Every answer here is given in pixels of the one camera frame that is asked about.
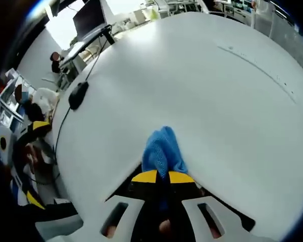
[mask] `computer monitor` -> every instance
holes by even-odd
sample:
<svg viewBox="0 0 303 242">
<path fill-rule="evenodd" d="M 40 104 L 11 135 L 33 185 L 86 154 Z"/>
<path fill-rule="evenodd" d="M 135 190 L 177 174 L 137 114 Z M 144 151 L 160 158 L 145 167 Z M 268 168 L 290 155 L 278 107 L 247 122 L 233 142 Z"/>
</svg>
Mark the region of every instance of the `computer monitor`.
<svg viewBox="0 0 303 242">
<path fill-rule="evenodd" d="M 104 27 L 106 21 L 100 0 L 89 0 L 74 16 L 73 22 L 79 40 L 94 28 Z"/>
</svg>

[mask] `black cable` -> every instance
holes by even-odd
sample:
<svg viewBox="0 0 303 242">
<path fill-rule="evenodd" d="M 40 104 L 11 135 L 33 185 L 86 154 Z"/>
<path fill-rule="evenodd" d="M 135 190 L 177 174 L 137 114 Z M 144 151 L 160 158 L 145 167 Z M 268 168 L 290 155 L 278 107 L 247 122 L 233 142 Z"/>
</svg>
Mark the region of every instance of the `black cable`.
<svg viewBox="0 0 303 242">
<path fill-rule="evenodd" d="M 100 37 L 99 37 L 99 45 L 100 45 L 100 48 L 102 48 L 102 44 L 101 44 L 101 40 L 100 40 Z"/>
<path fill-rule="evenodd" d="M 30 180 L 32 180 L 33 182 L 36 182 L 36 183 L 39 184 L 39 185 L 43 185 L 43 186 L 53 184 L 53 183 L 56 181 L 56 179 L 59 178 L 60 175 L 61 175 L 61 174 L 58 173 L 58 175 L 57 175 L 54 179 L 52 179 L 52 181 L 50 181 L 49 183 L 41 183 L 41 182 L 39 182 L 39 181 L 37 181 L 37 180 L 34 180 L 33 178 L 30 177 L 30 175 L 27 174 L 27 176 L 28 176 L 28 178 L 29 178 Z"/>
<path fill-rule="evenodd" d="M 93 63 L 93 66 L 91 67 L 91 70 L 89 71 L 89 73 L 87 74 L 87 76 L 86 76 L 86 78 L 85 78 L 85 81 L 89 78 L 89 76 L 90 76 L 90 74 L 91 74 L 91 72 L 92 72 L 92 70 L 93 70 L 93 67 L 95 66 L 95 63 L 97 62 L 97 60 L 99 59 L 100 54 L 101 54 L 103 48 L 105 47 L 106 43 L 107 43 L 107 40 L 105 41 L 105 43 L 103 44 L 102 48 L 100 49 L 100 51 L 99 51 L 99 53 L 98 53 L 98 56 L 97 56 L 97 58 L 95 59 L 95 61 L 94 61 L 94 63 Z"/>
<path fill-rule="evenodd" d="M 88 50 L 88 49 L 85 49 L 84 51 L 87 51 L 87 52 L 89 52 L 90 53 L 90 55 L 91 55 L 91 57 L 94 59 L 94 55 L 93 55 L 93 53 L 90 51 L 90 50 Z"/>
<path fill-rule="evenodd" d="M 56 148 L 57 148 L 57 143 L 58 143 L 58 140 L 59 140 L 59 137 L 60 137 L 61 128 L 62 128 L 62 125 L 63 125 L 63 123 L 64 123 L 64 121 L 65 121 L 65 119 L 66 119 L 66 117 L 67 117 L 67 115 L 68 115 L 68 113 L 69 113 L 69 111 L 70 111 L 70 109 L 71 109 L 71 107 L 69 107 L 69 109 L 67 110 L 67 112 L 66 112 L 66 114 L 65 114 L 65 116 L 64 116 L 64 118 L 63 118 L 63 120 L 62 120 L 60 129 L 59 129 L 59 132 L 58 132 L 58 134 L 57 134 L 57 139 L 56 139 L 55 148 L 53 148 L 55 161 L 57 161 L 57 159 L 56 159 Z M 44 185 L 44 186 L 50 185 L 50 184 L 54 183 L 54 182 L 56 181 L 56 179 L 59 178 L 60 175 L 61 175 L 61 174 L 58 173 L 58 175 L 57 175 L 54 179 L 52 179 L 52 181 L 50 181 L 49 183 L 41 183 L 41 182 L 39 182 L 39 181 L 37 181 L 37 180 L 34 180 L 33 178 L 31 178 L 31 177 L 27 174 L 27 176 L 28 176 L 28 178 L 29 178 L 30 180 L 32 180 L 33 182 L 36 182 L 36 183 L 39 184 L 39 185 Z"/>
<path fill-rule="evenodd" d="M 77 13 L 79 12 L 79 11 L 73 9 L 73 8 L 70 8 L 69 6 L 67 6 L 67 8 L 69 8 L 70 10 L 73 10 L 73 11 L 75 11 L 75 12 L 77 12 Z"/>
<path fill-rule="evenodd" d="M 87 74 L 87 76 L 86 76 L 86 78 L 85 78 L 85 81 L 87 81 L 88 77 L 90 76 L 90 74 L 91 74 L 91 72 L 92 72 L 92 70 L 93 70 L 93 67 L 95 66 L 97 60 L 99 59 L 100 54 L 101 54 L 103 48 L 105 47 L 106 43 L 107 43 L 107 40 L 105 41 L 105 43 L 103 44 L 102 48 L 100 49 L 100 51 L 99 51 L 99 53 L 98 53 L 98 56 L 97 56 L 97 58 L 95 59 L 95 61 L 94 61 L 94 63 L 93 63 L 93 66 L 91 67 L 89 73 Z M 58 141 L 59 141 L 60 132 L 61 132 L 63 123 L 64 123 L 64 121 L 65 121 L 67 115 L 69 114 L 70 110 L 71 110 L 71 107 L 69 107 L 69 109 L 67 110 L 67 112 L 66 112 L 66 114 L 65 114 L 65 116 L 64 116 L 64 118 L 63 118 L 63 120 L 62 120 L 60 129 L 59 129 L 59 132 L 58 132 L 58 134 L 57 134 L 57 139 L 56 139 L 55 148 L 53 149 L 53 150 L 54 150 L 55 161 L 57 161 L 56 152 L 57 152 L 57 144 L 58 144 Z M 40 184 L 40 185 L 49 185 L 49 184 L 54 183 L 54 182 L 56 181 L 56 179 L 57 179 L 60 175 L 61 175 L 61 174 L 59 173 L 59 174 L 58 174 L 50 183 L 40 183 L 40 182 L 38 182 L 38 181 L 32 179 L 30 176 L 28 176 L 28 177 L 29 177 L 29 179 L 31 179 L 32 181 L 36 182 L 37 184 Z"/>
</svg>

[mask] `white table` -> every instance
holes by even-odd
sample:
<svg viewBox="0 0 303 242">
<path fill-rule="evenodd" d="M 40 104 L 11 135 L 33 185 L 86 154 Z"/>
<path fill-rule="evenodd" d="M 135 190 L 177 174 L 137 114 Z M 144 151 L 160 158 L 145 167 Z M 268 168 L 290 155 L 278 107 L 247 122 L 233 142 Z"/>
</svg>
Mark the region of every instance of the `white table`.
<svg viewBox="0 0 303 242">
<path fill-rule="evenodd" d="M 69 93 L 91 66 L 60 101 L 54 140 Z M 164 125 L 175 131 L 189 174 L 253 218 L 253 234 L 281 239 L 300 217 L 303 69 L 260 32 L 201 13 L 155 21 L 104 51 L 89 85 L 57 148 L 84 224 Z"/>
</svg>

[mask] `white wall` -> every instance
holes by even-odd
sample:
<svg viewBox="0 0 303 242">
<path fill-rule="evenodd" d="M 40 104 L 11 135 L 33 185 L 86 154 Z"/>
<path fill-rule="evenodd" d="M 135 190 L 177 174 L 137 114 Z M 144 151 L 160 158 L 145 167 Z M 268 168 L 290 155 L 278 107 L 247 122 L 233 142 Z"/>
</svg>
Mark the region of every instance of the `white wall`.
<svg viewBox="0 0 303 242">
<path fill-rule="evenodd" d="M 41 78 L 57 79 L 58 75 L 52 73 L 52 62 L 49 57 L 54 51 L 60 53 L 61 50 L 49 32 L 44 29 L 25 53 L 17 70 L 36 89 L 47 87 L 55 91 L 57 88 L 54 83 L 43 81 Z"/>
</svg>

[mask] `blue cloth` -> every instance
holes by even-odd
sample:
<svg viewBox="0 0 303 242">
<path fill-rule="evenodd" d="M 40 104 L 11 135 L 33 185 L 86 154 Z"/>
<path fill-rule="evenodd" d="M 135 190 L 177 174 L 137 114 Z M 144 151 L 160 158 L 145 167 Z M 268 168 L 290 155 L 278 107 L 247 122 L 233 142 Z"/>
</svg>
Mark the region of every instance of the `blue cloth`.
<svg viewBox="0 0 303 242">
<path fill-rule="evenodd" d="M 141 168 L 144 172 L 156 169 L 162 179 L 170 170 L 187 173 L 174 131 L 170 127 L 162 127 L 148 138 Z"/>
</svg>

